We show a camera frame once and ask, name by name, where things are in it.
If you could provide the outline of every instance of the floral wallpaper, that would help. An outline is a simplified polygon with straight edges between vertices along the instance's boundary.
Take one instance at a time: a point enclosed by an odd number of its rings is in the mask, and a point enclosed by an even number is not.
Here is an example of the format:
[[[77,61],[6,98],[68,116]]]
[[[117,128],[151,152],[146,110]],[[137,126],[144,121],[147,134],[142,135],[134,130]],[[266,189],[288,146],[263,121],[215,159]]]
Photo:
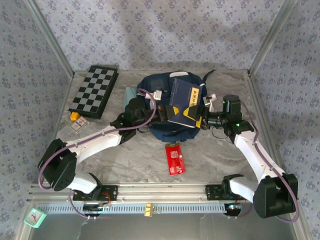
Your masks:
[[[248,69],[283,0],[35,0],[74,71]]]
[[[22,0],[0,1],[0,239],[12,240],[69,79]]]
[[[320,240],[320,2],[300,0],[255,80],[313,238]]]

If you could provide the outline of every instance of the book cover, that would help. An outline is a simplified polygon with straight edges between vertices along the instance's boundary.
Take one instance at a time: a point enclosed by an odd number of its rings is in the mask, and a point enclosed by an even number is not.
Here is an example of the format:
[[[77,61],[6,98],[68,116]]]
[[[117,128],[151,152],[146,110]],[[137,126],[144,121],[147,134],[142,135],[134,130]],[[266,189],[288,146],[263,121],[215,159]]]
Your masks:
[[[200,103],[201,92],[201,86],[175,78],[172,84],[169,104],[177,107],[179,109],[179,113],[169,118],[168,121],[194,128],[196,126],[196,122],[184,116],[184,110]]]

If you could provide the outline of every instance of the gray marble table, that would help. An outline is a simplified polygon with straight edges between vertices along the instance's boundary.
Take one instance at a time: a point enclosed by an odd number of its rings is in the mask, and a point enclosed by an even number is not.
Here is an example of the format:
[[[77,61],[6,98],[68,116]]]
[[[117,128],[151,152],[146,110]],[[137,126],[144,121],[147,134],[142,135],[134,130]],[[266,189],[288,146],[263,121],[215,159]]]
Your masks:
[[[136,87],[144,77],[153,73],[155,72],[120,71],[102,118],[88,118],[90,124],[79,134],[70,128],[72,121],[68,108],[86,73],[76,73],[64,106],[57,138],[66,142],[105,128],[123,112],[125,88]],[[205,75],[205,72],[194,73],[200,77]],[[215,72],[208,77],[206,86],[209,94],[239,95],[247,104],[250,114],[255,116],[242,72]],[[221,97],[218,97],[214,107],[216,111],[221,111]],[[217,137],[224,136],[222,130],[215,129],[214,133]],[[224,176],[236,173],[255,179],[254,172],[240,150],[229,139],[213,137],[210,130],[201,130],[195,139],[180,144],[186,167],[186,173],[182,175],[169,175],[165,144],[150,132],[137,132],[130,141],[87,158],[78,168],[85,173],[95,174],[103,183],[219,183]]]

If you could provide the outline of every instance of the black and white chessboard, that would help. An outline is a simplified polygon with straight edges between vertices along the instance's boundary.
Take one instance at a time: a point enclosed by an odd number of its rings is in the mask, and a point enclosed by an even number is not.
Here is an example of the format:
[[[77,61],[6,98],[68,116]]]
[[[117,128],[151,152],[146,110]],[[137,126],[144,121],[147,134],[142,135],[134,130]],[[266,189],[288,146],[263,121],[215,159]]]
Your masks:
[[[92,66],[69,111],[87,118],[100,119],[118,75],[115,68]]]

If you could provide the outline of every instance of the green clock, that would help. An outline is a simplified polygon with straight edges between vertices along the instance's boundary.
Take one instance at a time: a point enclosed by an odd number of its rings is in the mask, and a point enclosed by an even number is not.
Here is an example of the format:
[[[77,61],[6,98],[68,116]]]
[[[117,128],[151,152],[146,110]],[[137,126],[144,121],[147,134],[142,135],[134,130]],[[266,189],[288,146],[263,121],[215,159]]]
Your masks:
[[[37,208],[32,208],[28,215],[25,217],[24,222],[33,228],[38,228],[44,221],[46,216],[47,214],[43,211]]]

